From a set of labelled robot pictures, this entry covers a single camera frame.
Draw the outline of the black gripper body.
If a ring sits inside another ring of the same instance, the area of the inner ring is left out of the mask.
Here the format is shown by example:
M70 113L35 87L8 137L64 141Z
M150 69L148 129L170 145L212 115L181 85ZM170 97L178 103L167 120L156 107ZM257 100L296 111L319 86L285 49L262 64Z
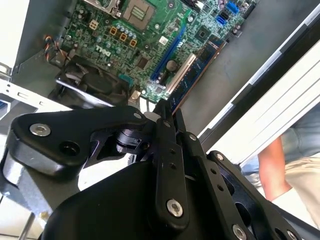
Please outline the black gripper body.
M154 219L155 170L135 163L71 196L51 214L44 240L220 240L221 224L197 183L186 180L190 221L175 232Z

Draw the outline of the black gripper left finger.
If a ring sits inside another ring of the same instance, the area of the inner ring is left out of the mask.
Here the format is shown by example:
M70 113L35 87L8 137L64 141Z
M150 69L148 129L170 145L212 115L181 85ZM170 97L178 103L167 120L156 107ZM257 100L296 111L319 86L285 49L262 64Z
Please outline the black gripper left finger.
M44 215L46 227L68 198L128 166L151 163L153 217L167 230L182 232L189 225L189 205L176 132L165 101L148 116L132 106L18 116L0 162L0 191Z

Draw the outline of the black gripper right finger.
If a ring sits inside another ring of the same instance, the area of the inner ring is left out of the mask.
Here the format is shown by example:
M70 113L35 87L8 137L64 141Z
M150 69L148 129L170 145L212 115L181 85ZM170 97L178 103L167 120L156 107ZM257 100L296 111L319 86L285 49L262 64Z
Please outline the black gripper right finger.
M186 170L208 194L204 212L213 210L219 240L299 240L301 237L271 202L266 200L219 151L205 154L200 141L186 130L182 111L174 125L187 152Z

